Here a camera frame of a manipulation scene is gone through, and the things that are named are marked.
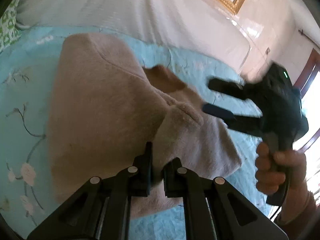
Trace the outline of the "right forearm brown sleeve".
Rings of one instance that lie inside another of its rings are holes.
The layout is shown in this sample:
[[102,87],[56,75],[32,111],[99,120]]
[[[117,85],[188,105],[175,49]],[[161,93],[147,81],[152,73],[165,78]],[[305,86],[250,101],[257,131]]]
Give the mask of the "right forearm brown sleeve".
[[289,239],[296,239],[316,214],[317,209],[313,194],[304,181],[296,189],[289,189],[274,223],[287,234]]

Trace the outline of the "right hand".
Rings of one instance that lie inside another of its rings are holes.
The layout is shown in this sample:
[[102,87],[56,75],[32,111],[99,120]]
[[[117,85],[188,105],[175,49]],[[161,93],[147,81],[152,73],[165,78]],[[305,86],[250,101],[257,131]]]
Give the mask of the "right hand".
[[271,153],[265,142],[257,146],[258,157],[255,166],[258,169],[255,178],[258,191],[270,196],[285,181],[290,182],[288,194],[308,194],[306,185],[306,156],[304,153],[287,150]]

